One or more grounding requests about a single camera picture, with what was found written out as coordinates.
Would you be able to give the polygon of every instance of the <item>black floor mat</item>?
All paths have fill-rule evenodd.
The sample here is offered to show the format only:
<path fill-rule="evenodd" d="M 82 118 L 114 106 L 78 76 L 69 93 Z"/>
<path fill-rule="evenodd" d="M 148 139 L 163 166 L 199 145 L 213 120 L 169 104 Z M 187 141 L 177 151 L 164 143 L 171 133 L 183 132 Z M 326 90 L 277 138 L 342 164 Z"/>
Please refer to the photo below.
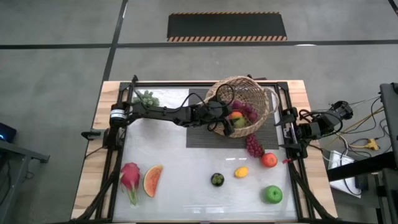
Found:
<path fill-rule="evenodd" d="M 207 89 L 189 89 L 189 93 L 197 93 L 203 99 L 206 96 Z M 192 97 L 188 104 L 199 103 L 199 99 Z M 278 136 L 274 127 L 275 118 L 270 114 L 264 124 L 256 131 L 257 140 L 264 146 L 264 149 L 279 149 Z M 246 147 L 246 138 L 227 138 L 207 130 L 207 125 L 196 128 L 187 128 L 187 147 L 206 147 L 206 148 L 224 148 L 224 149 L 244 149 Z"/>
<path fill-rule="evenodd" d="M 167 41 L 287 40 L 279 12 L 179 12 L 169 15 Z"/>

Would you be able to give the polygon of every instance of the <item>black frame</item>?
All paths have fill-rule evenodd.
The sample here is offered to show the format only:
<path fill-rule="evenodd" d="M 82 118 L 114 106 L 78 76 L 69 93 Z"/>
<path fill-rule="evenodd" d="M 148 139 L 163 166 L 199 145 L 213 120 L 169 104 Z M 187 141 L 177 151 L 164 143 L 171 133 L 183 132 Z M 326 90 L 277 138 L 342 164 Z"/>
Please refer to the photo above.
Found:
<path fill-rule="evenodd" d="M 146 82 L 137 82 L 136 86 L 137 87 L 191 87 L 191 86 L 198 86 L 198 87 L 211 87 L 214 85 L 216 82 L 154 82 L 154 83 L 146 83 Z M 281 100 L 280 96 L 280 91 L 284 92 L 285 95 L 285 100 L 287 103 L 287 107 L 290 108 L 292 106 L 291 100 L 290 100 L 290 95 L 289 95 L 289 88 L 287 85 L 287 82 L 259 82 L 258 83 L 260 86 L 268 86 L 275 88 L 275 91 L 277 92 L 279 100 Z M 123 97 L 124 91 L 126 88 L 130 85 L 129 82 L 121 82 L 119 86 L 119 94 L 118 94 L 118 99 Z M 132 89 L 128 89 L 129 93 L 127 95 L 128 98 L 132 96 Z M 281 115 L 282 113 L 282 104 L 279 104 L 279 114 Z M 118 150 L 117 156 L 116 156 L 116 163 L 113 172 L 120 173 L 121 170 L 121 159 L 123 157 L 123 151 L 124 151 L 124 141 L 122 143 L 122 146 Z M 101 187 L 104 186 L 105 182 L 108 179 L 109 175 L 109 170 L 111 168 L 111 160 L 112 160 L 113 152 L 111 150 L 108 150 L 106 154 L 106 160 L 105 160 L 105 165 L 104 165 L 104 172 L 103 172 L 103 178 L 101 181 Z M 300 175 L 303 177 L 303 180 L 305 181 L 306 185 L 308 185 L 308 179 L 307 179 L 307 173 L 305 171 L 305 166 L 304 166 L 304 161 L 303 159 L 298 159 L 298 164 L 300 167 Z M 296 208 L 296 213 L 297 213 L 297 220 L 303 220 L 303 211 L 302 211 L 302 206 L 301 206 L 301 201 L 299 197 L 299 189 L 297 187 L 296 181 L 292 177 L 292 169 L 291 166 L 293 164 L 289 165 L 289 172 L 290 172 L 290 180 L 292 183 L 292 191 L 293 191 L 293 196 L 294 196 L 294 203 L 295 203 L 295 208 Z M 96 214 L 95 214 L 95 219 L 94 220 L 82 220 L 81 223 L 112 223 L 113 222 L 113 213 L 114 213 L 114 206 L 116 203 L 116 193 L 118 189 L 119 181 L 118 178 L 113 180 L 112 183 L 112 189 L 111 189 L 111 196 L 109 199 L 109 208 L 108 208 L 108 214 L 106 218 L 102 218 L 102 211 L 103 211 L 103 199 L 100 201 L 97 209 L 96 209 Z M 310 203 L 309 199 L 306 198 L 306 203 L 307 203 L 307 210 L 308 210 L 308 215 L 309 219 L 314 219 L 315 214 L 313 211 L 313 206 Z"/>

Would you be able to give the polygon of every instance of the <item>wooden table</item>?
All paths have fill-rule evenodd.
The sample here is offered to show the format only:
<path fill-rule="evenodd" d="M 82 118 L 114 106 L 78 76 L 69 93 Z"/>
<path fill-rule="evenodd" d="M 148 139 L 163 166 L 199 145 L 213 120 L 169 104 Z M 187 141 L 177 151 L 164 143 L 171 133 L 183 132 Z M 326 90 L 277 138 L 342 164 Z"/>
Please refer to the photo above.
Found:
<path fill-rule="evenodd" d="M 272 81 L 259 81 L 259 82 L 287 82 L 290 91 L 290 100 L 292 106 L 298 110 L 306 109 L 310 110 L 310 103 L 308 102 L 307 92 L 305 91 L 305 85 L 303 80 L 272 80 Z M 93 129 L 106 129 L 109 127 L 109 114 L 111 111 L 111 105 L 116 102 L 118 96 L 120 82 L 104 82 L 101 90 L 101 94 L 98 100 L 98 106 L 95 113 Z M 94 151 L 101 147 L 102 139 L 90 141 L 87 149 L 87 153 Z M 335 203 L 330 190 L 328 177 L 326 174 L 325 165 L 323 163 L 322 153 L 312 147 L 307 148 L 308 157 L 304 160 L 305 170 L 307 172 L 308 183 L 311 191 L 314 193 L 319 202 L 326 208 L 326 210 L 337 217 Z M 87 206 L 93 201 L 95 195 L 98 193 L 101 186 L 101 179 L 103 175 L 104 163 L 106 159 L 106 150 L 101 149 L 98 152 L 88 157 L 83 165 L 81 171 L 80 183 L 78 186 L 75 204 L 73 206 L 72 218 L 76 218 L 81 215 Z M 110 190 L 108 191 L 107 197 L 104 200 L 104 212 L 105 217 L 108 211 Z M 303 214 L 307 217 L 307 209 L 305 205 L 305 199 L 300 189 L 300 199 L 302 202 Z"/>

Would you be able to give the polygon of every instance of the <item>basket handle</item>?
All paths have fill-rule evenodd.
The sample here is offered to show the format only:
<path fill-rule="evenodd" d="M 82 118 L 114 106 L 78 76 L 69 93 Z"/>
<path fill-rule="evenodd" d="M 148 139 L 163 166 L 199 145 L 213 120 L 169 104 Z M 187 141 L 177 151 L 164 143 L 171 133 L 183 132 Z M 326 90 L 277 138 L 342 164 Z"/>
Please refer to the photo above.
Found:
<path fill-rule="evenodd" d="M 269 88 L 269 87 L 265 87 L 264 88 L 264 93 L 267 94 L 267 92 L 270 92 L 272 95 L 274 95 L 275 100 L 276 100 L 276 105 L 274 106 L 273 110 L 269 113 L 275 113 L 278 110 L 279 107 L 279 97 L 278 94 L 276 94 L 275 90 Z"/>

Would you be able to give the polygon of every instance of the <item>concrete floor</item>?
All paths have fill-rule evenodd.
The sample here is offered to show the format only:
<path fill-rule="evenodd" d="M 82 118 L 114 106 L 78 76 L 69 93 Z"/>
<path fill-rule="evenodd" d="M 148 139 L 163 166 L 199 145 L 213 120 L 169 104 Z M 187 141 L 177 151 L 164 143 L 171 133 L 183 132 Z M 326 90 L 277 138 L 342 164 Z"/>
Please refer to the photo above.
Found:
<path fill-rule="evenodd" d="M 0 45 L 110 43 L 120 5 L 121 0 L 0 0 Z M 163 42 L 167 15 L 178 11 L 280 11 L 289 40 L 398 39 L 398 17 L 387 0 L 130 0 L 119 42 Z M 0 50 L 0 122 L 19 130 L 19 145 L 51 154 L 48 164 L 32 164 L 35 177 L 24 184 L 13 223 L 69 219 L 86 149 L 80 133 L 91 126 L 108 52 Z M 301 79 L 314 110 L 376 96 L 380 83 L 397 82 L 396 58 L 398 45 L 118 49 L 109 79 L 136 74 L 141 80 L 208 80 L 248 73 Z M 370 102 L 358 106 L 345 125 L 369 113 Z M 377 128 L 347 138 L 381 134 Z M 386 138 L 380 143 L 382 150 L 389 147 Z M 342 151 L 343 145 L 330 149 Z M 340 218 L 376 222 L 374 210 L 362 206 L 373 206 L 371 198 L 333 195 Z"/>

